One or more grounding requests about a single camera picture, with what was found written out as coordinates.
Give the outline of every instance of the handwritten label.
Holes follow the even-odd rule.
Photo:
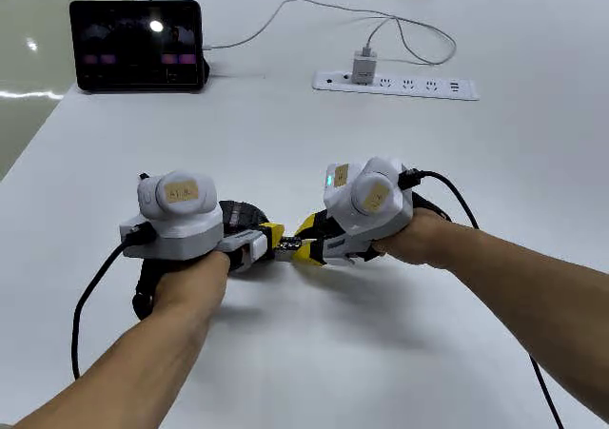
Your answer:
[[[346,176],[349,171],[349,165],[338,166],[334,169],[334,187],[346,185]]]
[[[194,180],[167,184],[165,185],[165,197],[168,204],[199,199],[199,187]]]
[[[372,186],[372,189],[368,192],[368,195],[363,201],[363,208],[369,212],[376,212],[381,208],[381,205],[383,205],[384,200],[387,199],[388,194],[389,188],[377,182]]]

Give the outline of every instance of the charger plug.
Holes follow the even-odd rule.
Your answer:
[[[358,85],[370,85],[377,70],[377,54],[369,46],[355,52],[351,82]]]

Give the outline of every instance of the white table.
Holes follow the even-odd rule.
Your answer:
[[[213,44],[251,33],[281,0],[198,1]],[[350,67],[374,21],[307,4],[248,46],[211,53],[202,94],[72,90],[0,185],[0,419],[70,383],[72,310],[135,212],[143,170],[209,172],[221,198],[293,231],[322,207],[326,164],[392,155],[451,177],[489,232],[609,268],[606,0],[325,1],[451,32],[457,57],[431,71],[475,79],[481,101],[312,90],[316,69]],[[375,49],[402,55],[389,29]],[[464,221],[443,187],[420,192]],[[83,368],[135,323],[138,272],[119,260],[86,306]],[[548,381],[566,427],[605,427]],[[231,281],[164,427],[553,424],[524,350],[467,289],[386,259],[352,270],[278,263]]]

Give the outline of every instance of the tablet screen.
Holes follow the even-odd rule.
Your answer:
[[[79,85],[196,87],[201,11],[193,1],[76,1],[70,6]]]

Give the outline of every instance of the glossy floor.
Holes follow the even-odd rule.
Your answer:
[[[74,81],[70,1],[0,0],[0,179]]]

